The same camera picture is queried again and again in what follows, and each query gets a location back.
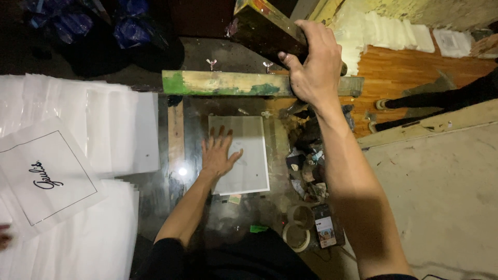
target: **forearm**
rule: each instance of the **forearm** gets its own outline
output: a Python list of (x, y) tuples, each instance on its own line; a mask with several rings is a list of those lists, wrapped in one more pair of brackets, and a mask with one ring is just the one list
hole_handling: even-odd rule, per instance
[(412, 274), (384, 190), (349, 129), (339, 103), (331, 106), (336, 108), (318, 113), (327, 183), (333, 206), (357, 256), (360, 277)]
[(204, 204), (215, 183), (214, 175), (201, 171), (197, 180), (162, 225), (154, 243), (164, 238), (177, 238), (186, 247), (199, 225)]

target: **black sleeve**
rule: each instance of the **black sleeve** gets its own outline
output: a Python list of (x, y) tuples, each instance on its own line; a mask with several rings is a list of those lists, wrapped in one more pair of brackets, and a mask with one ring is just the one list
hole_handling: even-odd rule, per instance
[(405, 274), (383, 274), (367, 278), (367, 280), (418, 280), (417, 278)]
[(161, 239), (138, 269), (134, 280), (182, 279), (185, 249), (179, 240)]

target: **wooden floor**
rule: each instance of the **wooden floor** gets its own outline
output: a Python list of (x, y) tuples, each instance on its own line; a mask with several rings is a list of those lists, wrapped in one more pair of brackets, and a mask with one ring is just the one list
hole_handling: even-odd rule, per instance
[(434, 45), (434, 53), (368, 47), (359, 62), (358, 76), (365, 77), (362, 95), (353, 101), (351, 97), (340, 97), (341, 104), (355, 105), (352, 116), (357, 138), (371, 134), (369, 121), (365, 120), (366, 110), (377, 114), (378, 123), (401, 119), (406, 114), (406, 109), (379, 111), (375, 108), (377, 100), (399, 98), (405, 89), (434, 82), (439, 77), (438, 69), (451, 74), (457, 87), (461, 88), (497, 66), (494, 60), (441, 57), (435, 41)]

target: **black trousers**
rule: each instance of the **black trousers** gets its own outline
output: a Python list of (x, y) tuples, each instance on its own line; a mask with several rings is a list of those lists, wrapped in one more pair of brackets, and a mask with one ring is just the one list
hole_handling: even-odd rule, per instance
[(461, 89), (421, 93), (394, 100), (388, 100), (386, 101), (385, 106), (390, 109), (439, 107), (442, 110), (421, 117), (405, 118), (376, 124), (375, 129), (377, 131), (383, 131), (498, 98), (497, 77), (498, 68), (495, 68), (487, 76), (481, 77)]

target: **shoe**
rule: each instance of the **shoe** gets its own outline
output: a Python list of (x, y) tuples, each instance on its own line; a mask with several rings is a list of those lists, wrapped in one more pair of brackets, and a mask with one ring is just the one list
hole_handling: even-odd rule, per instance
[(391, 108), (388, 108), (388, 107), (385, 106), (385, 102), (388, 101), (388, 100), (392, 100), (392, 99), (384, 98), (384, 99), (378, 100), (375, 103), (375, 107), (377, 108), (377, 110), (392, 110)]
[(375, 125), (377, 124), (377, 122), (369, 122), (369, 130), (372, 132), (372, 133), (377, 133), (377, 129), (375, 129)]

